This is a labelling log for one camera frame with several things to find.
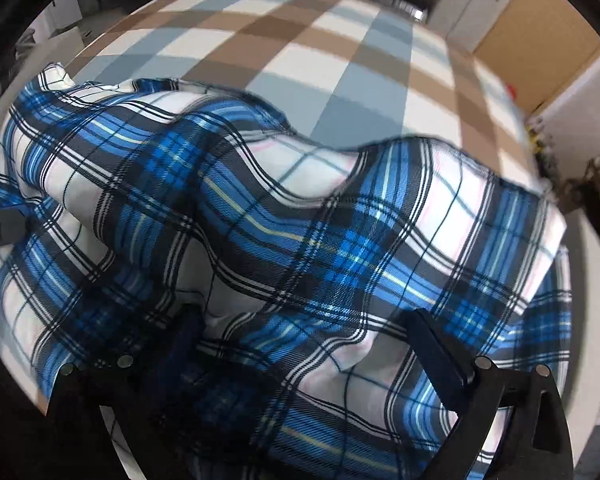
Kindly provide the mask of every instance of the brown door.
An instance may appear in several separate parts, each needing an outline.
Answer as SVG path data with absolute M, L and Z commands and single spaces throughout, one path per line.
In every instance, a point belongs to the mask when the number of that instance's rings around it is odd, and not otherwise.
M 557 96 L 600 53 L 600 37 L 567 0 L 512 0 L 475 50 L 527 114 Z

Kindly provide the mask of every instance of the table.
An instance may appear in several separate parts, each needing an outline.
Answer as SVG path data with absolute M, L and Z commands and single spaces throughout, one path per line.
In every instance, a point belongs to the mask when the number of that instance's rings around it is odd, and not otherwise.
M 78 83 L 175 77 L 247 89 L 332 148 L 435 136 L 538 186 L 503 83 L 426 27 L 363 0 L 154 0 L 68 72 Z

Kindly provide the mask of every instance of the blue plaid fabric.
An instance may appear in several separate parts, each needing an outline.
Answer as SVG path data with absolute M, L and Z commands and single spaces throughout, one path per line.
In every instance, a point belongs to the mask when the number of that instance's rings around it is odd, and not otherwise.
M 562 217 L 440 140 L 338 152 L 247 92 L 50 65 L 0 134 L 0 206 L 22 203 L 30 234 L 0 248 L 12 374 L 44 405 L 63 363 L 141 356 L 184 316 L 158 421 L 201 480 L 416 477 L 455 419 L 412 308 L 564 381 Z

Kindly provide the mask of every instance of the screw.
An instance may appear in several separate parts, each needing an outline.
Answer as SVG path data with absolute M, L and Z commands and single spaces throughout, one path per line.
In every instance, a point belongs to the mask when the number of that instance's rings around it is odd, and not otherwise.
M 70 375 L 73 371 L 74 365 L 72 363 L 64 363 L 59 370 L 60 374 L 64 376 Z
M 123 355 L 118 358 L 118 366 L 120 368 L 129 368 L 134 363 L 134 359 L 130 355 Z
M 546 365 L 538 365 L 536 367 L 536 373 L 538 375 L 542 375 L 542 377 L 548 377 L 551 373 L 551 370 L 549 370 L 549 367 Z
M 491 368 L 491 359 L 484 355 L 478 355 L 478 357 L 474 359 L 474 363 L 481 370 L 488 370 Z

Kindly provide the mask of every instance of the metal bolt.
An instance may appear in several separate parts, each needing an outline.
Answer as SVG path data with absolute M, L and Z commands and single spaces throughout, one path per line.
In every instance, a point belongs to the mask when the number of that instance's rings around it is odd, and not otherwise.
M 548 377 L 551 373 L 551 370 L 549 370 L 549 367 L 546 365 L 538 365 L 536 367 L 536 373 L 538 375 L 542 375 L 542 377 Z
M 70 375 L 71 372 L 74 371 L 74 365 L 72 363 L 64 363 L 61 367 L 60 367 L 60 374 L 67 376 Z
M 478 355 L 478 357 L 474 359 L 474 363 L 481 370 L 488 370 L 491 368 L 491 359 L 484 355 Z
M 134 359 L 130 355 L 123 355 L 118 358 L 118 366 L 120 368 L 129 368 L 134 363 Z

